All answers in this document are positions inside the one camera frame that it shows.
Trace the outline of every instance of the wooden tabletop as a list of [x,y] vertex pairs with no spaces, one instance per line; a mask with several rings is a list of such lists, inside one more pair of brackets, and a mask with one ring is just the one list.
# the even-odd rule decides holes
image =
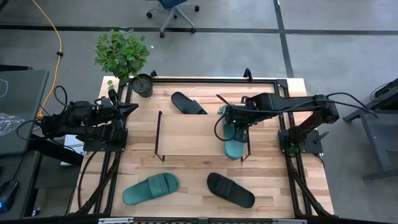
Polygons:
[[[107,95],[108,80],[118,83],[114,77],[104,77],[100,96]],[[305,96],[304,81],[301,78],[287,79],[291,96]],[[221,217],[221,218],[292,218],[292,199],[287,177],[284,155],[280,152],[277,132],[280,129],[277,117],[250,127],[251,156],[244,162],[232,161],[221,156],[170,156],[161,162],[154,155],[158,112],[181,114],[170,100],[180,91],[197,102],[209,113],[216,115],[223,105],[216,94],[228,102],[239,104],[242,96],[259,93],[273,93],[270,84],[227,84],[227,83],[155,83],[150,98],[141,98],[133,93],[131,103],[138,103],[137,110],[128,117],[129,129],[127,147],[122,154],[116,183],[112,216],[119,217]],[[310,113],[294,113],[300,124]],[[100,179],[103,153],[97,153],[88,165],[83,178],[81,198],[83,203],[90,197]],[[303,154],[303,164],[308,188],[324,208],[333,213],[325,171],[319,158]],[[87,161],[85,156],[82,167]],[[138,205],[126,205],[123,191],[149,176],[161,172],[175,174],[180,188],[170,195],[146,201]],[[206,185],[211,172],[217,172],[234,180],[256,196],[252,208],[243,208],[213,195]],[[300,208],[304,211],[301,190]],[[104,209],[108,188],[104,190]],[[77,193],[73,197],[71,212],[77,210]]]
[[[158,154],[161,156],[225,156],[224,142],[214,135],[221,115],[163,114],[160,119]],[[223,124],[216,127],[221,138]],[[248,154],[247,144],[244,156]]]

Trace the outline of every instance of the concrete floor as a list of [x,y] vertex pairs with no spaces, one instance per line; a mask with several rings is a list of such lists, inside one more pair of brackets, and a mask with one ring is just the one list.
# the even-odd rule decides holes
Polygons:
[[[148,20],[146,10],[155,3],[143,0],[37,2],[55,24],[65,26],[160,27],[165,17],[155,15]],[[286,29],[398,29],[398,2],[394,0],[279,2]],[[200,12],[185,10],[199,28],[278,28],[272,0],[202,0],[200,7]],[[10,1],[0,12],[0,23],[47,25],[45,18],[27,0]],[[172,20],[170,26],[187,27],[181,19]],[[105,75],[94,65],[93,46],[99,34],[60,32],[65,56],[58,84],[67,89],[71,100],[91,101],[98,96]],[[287,76],[279,34],[172,32],[166,33],[164,39],[159,38],[158,32],[139,35],[145,35],[153,46],[143,72],[240,77],[249,67],[256,77]],[[397,78],[397,35],[287,35],[287,45],[294,77],[304,78],[308,94],[347,91],[367,103],[375,87]],[[30,65],[53,73],[57,50],[58,39],[52,31],[0,30],[1,64]],[[342,96],[335,99],[353,103]],[[46,106],[50,113],[58,113],[61,109],[53,98]],[[338,109],[342,116],[353,111],[344,106]],[[319,129],[330,132],[322,144],[335,213],[344,218],[398,223],[398,179],[362,181],[363,174],[376,171],[376,163],[360,121],[346,124],[340,120]],[[72,180],[77,174],[68,175]],[[55,186],[50,187],[47,195],[57,191]],[[56,200],[42,198],[39,204],[46,215],[61,215],[60,208],[66,208],[68,203],[67,195]]]

